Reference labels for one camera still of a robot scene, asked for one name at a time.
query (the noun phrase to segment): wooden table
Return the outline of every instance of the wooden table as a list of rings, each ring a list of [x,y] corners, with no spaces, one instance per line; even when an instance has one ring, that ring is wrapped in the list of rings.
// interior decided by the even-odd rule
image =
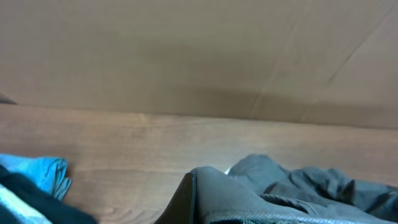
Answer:
[[[398,185],[398,131],[0,105],[0,149],[70,163],[65,202],[100,223],[152,223],[184,173],[251,153]]]

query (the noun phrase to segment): light blue cloth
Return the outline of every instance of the light blue cloth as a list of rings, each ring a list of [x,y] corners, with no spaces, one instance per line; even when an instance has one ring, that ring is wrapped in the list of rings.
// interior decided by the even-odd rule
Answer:
[[[59,157],[28,158],[0,154],[0,165],[9,172],[18,172],[26,176],[38,188],[62,200],[70,188],[72,180],[65,177],[67,161]]]

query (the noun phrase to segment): gray fabric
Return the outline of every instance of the gray fabric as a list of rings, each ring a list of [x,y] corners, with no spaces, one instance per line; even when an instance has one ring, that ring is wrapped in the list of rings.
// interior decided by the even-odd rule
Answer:
[[[267,156],[251,155],[228,175],[211,167],[193,172],[198,217],[205,224],[223,220],[391,223],[386,220],[398,219],[395,188],[351,180],[335,169],[287,170]]]

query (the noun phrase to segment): black fabric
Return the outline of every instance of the black fabric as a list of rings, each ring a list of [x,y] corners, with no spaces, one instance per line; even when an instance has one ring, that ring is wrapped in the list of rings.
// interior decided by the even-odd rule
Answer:
[[[7,224],[18,224],[18,220],[14,215],[6,208],[0,205],[0,221],[1,223]]]
[[[336,169],[287,170],[251,155],[228,175],[212,167],[192,172],[199,223],[391,223],[398,217],[396,188],[352,180]]]
[[[10,173],[0,166],[0,184],[7,187],[26,204],[35,208],[53,224],[94,224],[95,220],[41,191],[21,174]]]

